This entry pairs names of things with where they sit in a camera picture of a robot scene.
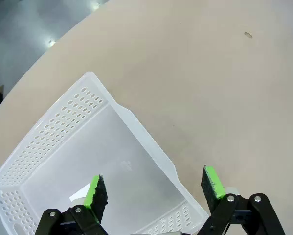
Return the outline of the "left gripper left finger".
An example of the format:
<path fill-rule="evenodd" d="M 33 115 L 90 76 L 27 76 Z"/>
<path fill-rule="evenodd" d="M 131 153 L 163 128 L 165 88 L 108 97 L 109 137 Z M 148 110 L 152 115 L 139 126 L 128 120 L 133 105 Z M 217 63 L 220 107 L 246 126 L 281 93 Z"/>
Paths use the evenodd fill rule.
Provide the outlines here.
<path fill-rule="evenodd" d="M 36 235 L 106 235 L 101 226 L 108 195 L 102 175 L 93 178 L 81 204 L 68 208 L 44 211 Z"/>

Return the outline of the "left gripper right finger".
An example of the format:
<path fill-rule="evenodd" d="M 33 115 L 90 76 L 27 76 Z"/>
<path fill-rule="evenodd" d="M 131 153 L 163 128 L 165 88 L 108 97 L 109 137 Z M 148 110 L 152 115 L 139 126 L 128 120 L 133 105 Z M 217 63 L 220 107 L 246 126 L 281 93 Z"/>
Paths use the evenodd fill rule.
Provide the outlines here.
<path fill-rule="evenodd" d="M 241 225 L 248 235 L 284 235 L 284 229 L 263 193 L 245 199 L 227 193 L 214 168 L 205 166 L 201 187 L 207 201 L 210 217 L 200 229 L 202 235 L 225 235 L 230 225 Z"/>

